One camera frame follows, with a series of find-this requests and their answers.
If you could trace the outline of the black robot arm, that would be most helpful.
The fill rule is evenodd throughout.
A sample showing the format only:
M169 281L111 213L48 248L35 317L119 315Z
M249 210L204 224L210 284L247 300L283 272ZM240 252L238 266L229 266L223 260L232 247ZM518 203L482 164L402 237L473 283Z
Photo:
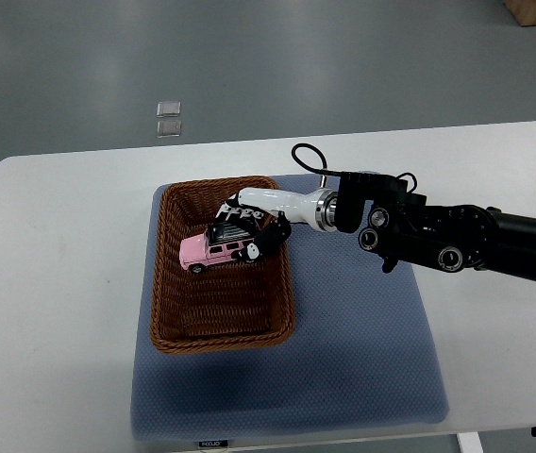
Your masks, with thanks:
M402 176L341 173L334 222L380 256L386 273L404 261L536 281L536 218L475 205L430 206Z

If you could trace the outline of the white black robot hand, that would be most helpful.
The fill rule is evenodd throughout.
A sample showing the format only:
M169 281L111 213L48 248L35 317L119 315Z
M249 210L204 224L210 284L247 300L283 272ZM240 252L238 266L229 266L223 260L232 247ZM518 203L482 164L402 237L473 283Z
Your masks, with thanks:
M234 215L265 212L276 220L258 232L253 241L233 254L235 260L253 262L277 252L291 235L291 224L304 223L315 230L334 232L338 193L319 188L308 194L273 189L244 188L229 197L215 219L235 223Z

